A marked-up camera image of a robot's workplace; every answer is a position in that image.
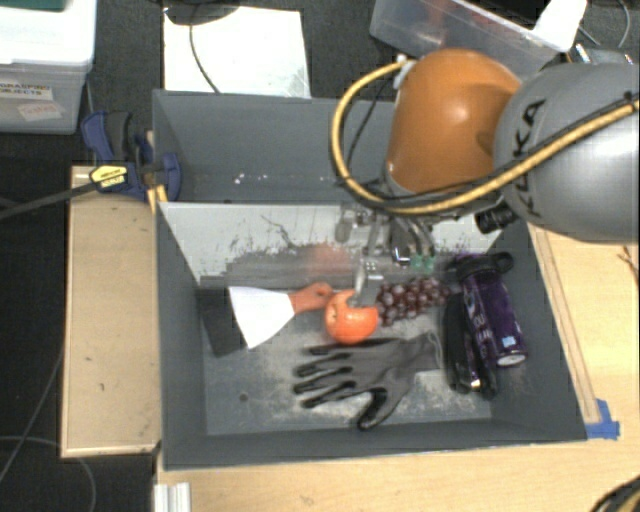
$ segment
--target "white paper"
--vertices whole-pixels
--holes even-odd
[[[466,215],[458,220],[439,222],[433,227],[432,236],[439,250],[485,252],[500,236],[500,231],[484,235],[474,216]]]
[[[310,97],[300,13],[240,7],[216,21],[194,25],[202,67],[223,93]],[[164,21],[164,87],[211,92],[198,69],[189,27]]]

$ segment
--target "white box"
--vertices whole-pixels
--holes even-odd
[[[0,7],[0,132],[70,134],[93,64],[97,0]]]

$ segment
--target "wooden table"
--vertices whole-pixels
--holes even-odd
[[[86,172],[75,168],[73,183]],[[160,440],[151,213],[97,195],[71,205],[63,457]],[[185,472],[159,461],[158,481],[189,482],[194,512],[589,510],[640,472],[637,283],[621,247],[538,229],[532,239],[583,415],[597,415],[593,394],[605,399],[617,441]]]

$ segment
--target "blue tape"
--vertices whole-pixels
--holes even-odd
[[[611,419],[611,413],[606,401],[596,398],[596,404],[602,419],[600,423],[585,425],[587,437],[589,439],[612,439],[617,441],[618,437],[620,437],[620,422]]]

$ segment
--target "black floor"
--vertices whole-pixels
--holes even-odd
[[[393,52],[368,37],[374,0],[254,0],[242,4],[303,12],[311,91],[340,96]],[[638,60],[638,8],[625,49]],[[151,90],[162,84],[162,13],[148,0],[99,0],[95,65],[89,75],[96,109],[127,110],[151,127]],[[614,0],[600,0],[585,26],[614,44],[624,16]],[[72,162],[88,158],[80,137],[0,133],[0,198],[17,202],[68,186]],[[54,371],[64,329],[66,205],[0,223],[0,479]],[[61,462],[59,375],[15,462],[0,481],[0,510],[90,510],[91,481],[80,463]],[[96,511],[151,510],[150,456],[87,461],[95,480]]]

